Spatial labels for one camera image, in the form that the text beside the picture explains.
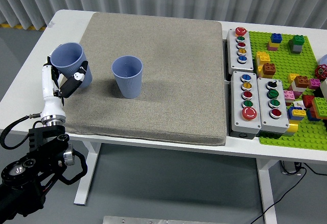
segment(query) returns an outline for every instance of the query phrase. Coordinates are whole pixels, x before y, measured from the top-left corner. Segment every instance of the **blue plastic cup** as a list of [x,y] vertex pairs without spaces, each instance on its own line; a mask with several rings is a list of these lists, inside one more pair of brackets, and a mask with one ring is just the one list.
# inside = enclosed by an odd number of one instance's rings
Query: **blue plastic cup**
[[[87,61],[83,47],[79,43],[61,44],[52,52],[50,61],[59,72],[67,79],[81,67],[83,61]],[[89,65],[80,88],[89,86],[92,82],[92,74]]]
[[139,58],[134,56],[119,57],[113,62],[111,71],[125,98],[133,99],[140,95],[143,63]]

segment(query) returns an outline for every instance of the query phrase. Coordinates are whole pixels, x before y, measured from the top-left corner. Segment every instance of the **white table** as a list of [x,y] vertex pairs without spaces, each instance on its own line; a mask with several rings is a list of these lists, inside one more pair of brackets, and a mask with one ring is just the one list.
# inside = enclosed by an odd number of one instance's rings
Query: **white table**
[[[0,131],[13,121],[27,114],[37,113],[43,110],[41,67],[46,62],[46,57],[54,48],[62,43],[79,42],[93,14],[94,12],[71,10],[60,10],[55,14],[0,102]],[[327,35],[327,30],[238,22],[221,23],[223,27],[223,39],[226,39],[228,29],[234,29],[239,26],[245,27],[249,31],[300,34],[308,36],[317,60],[320,60],[326,54],[325,46],[327,41],[325,36]],[[26,120],[18,124],[12,132],[25,135],[32,127],[33,122],[34,120]],[[268,169],[278,160],[327,164],[326,151],[262,145],[257,138],[246,140],[227,136],[225,146],[199,146],[97,135],[70,134],[70,137],[74,140],[83,141],[89,150],[86,160],[88,173],[80,181],[74,201],[77,205],[84,205],[86,202],[101,143],[256,158],[264,210],[273,203]],[[266,223],[277,223],[275,209],[273,207],[265,214],[265,221]]]

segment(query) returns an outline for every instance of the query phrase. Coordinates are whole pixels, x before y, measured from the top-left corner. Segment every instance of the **gray floor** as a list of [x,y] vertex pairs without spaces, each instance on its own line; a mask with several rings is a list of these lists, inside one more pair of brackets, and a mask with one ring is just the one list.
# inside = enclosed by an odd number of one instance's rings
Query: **gray floor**
[[[0,29],[0,99],[41,34]],[[21,139],[9,135],[7,142],[14,145]],[[86,155],[80,141],[73,143]],[[27,151],[27,143],[13,151],[0,148],[0,169]],[[312,167],[327,172],[325,166]],[[79,170],[72,166],[65,176]],[[298,180],[281,174],[278,165],[270,172],[276,200]],[[276,206],[278,223],[326,223],[326,181],[308,172]],[[249,158],[105,144],[84,207],[73,205],[77,187],[58,182],[43,210],[6,223],[100,224],[105,215],[113,215],[239,224],[250,223],[262,212],[255,159]]]

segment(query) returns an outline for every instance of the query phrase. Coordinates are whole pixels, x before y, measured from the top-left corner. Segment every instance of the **green lego baseplate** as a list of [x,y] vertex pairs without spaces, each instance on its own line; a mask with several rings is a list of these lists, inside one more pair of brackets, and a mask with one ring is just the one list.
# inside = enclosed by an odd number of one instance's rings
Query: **green lego baseplate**
[[[298,73],[307,76],[308,79],[315,78],[314,71],[317,67],[317,61],[311,49],[307,36],[304,36],[305,42],[300,54],[290,54],[288,41],[293,39],[294,35],[282,34],[282,42],[277,51],[267,50],[267,43],[271,33],[249,32],[252,59],[255,58],[256,52],[266,52],[270,56],[271,63],[276,66],[274,79],[283,82],[283,89],[286,90],[291,84],[288,83],[287,76],[289,73]],[[313,90],[306,89],[303,94],[313,95]],[[306,148],[313,150],[327,151],[327,131],[324,123],[321,121],[309,121],[307,116],[298,125],[298,130],[293,136],[282,136],[279,139],[269,137],[260,137],[261,144],[277,145],[287,147]]]
[[267,43],[271,33],[249,31],[252,59],[255,59],[256,52],[266,52],[270,56],[270,62],[275,64],[276,73],[274,79],[279,79],[283,82],[283,89],[286,90],[290,84],[287,81],[289,73],[298,73],[302,76],[307,76],[308,79],[315,78],[315,68],[317,61],[311,49],[307,36],[304,36],[305,42],[302,46],[300,54],[290,54],[288,49],[288,41],[293,39],[294,35],[282,34],[282,42],[277,51],[267,50]]

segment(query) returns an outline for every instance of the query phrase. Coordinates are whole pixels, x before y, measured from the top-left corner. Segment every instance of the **robotic hand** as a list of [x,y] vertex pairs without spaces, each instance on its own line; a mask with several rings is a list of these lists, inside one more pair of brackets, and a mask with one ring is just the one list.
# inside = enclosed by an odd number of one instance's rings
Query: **robotic hand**
[[[9,164],[1,173],[0,185],[0,223],[13,219],[15,215],[24,217],[43,208],[45,195],[60,180],[70,185],[77,182],[87,173],[85,157],[68,143],[69,135],[65,133],[63,124],[66,114],[62,110],[63,99],[72,95],[84,80],[87,70],[87,61],[84,61],[79,70],[60,87],[58,85],[59,72],[48,62],[42,68],[42,89],[44,109],[39,114],[25,116],[7,126],[0,135],[0,144],[3,148],[12,150],[22,145],[28,138],[30,151],[18,161]],[[11,129],[18,123],[28,119],[41,117],[41,121],[34,123],[33,128],[22,142],[16,146],[7,146],[5,138]],[[37,123],[43,127],[36,128]],[[67,166],[75,164],[75,156],[81,161],[82,171],[67,180],[62,174]],[[51,176],[51,179],[42,185],[42,181]]]

